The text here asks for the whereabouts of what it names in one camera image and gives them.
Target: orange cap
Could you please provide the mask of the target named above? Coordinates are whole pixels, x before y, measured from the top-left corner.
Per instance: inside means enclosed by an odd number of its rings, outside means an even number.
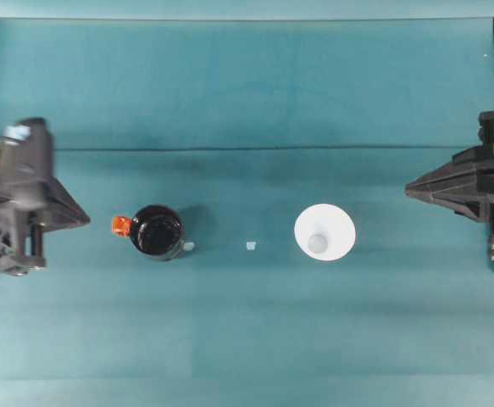
[[[127,216],[115,216],[111,222],[111,232],[126,237],[130,235],[131,219]]]

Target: table surface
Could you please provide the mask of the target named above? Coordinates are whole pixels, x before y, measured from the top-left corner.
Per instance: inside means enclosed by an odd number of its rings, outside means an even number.
[[[483,109],[490,20],[0,20],[0,129],[47,117],[92,218],[0,275],[0,406],[494,405],[486,226],[403,193]],[[154,203],[194,251],[111,235]],[[340,261],[295,243],[317,203],[355,222]]]

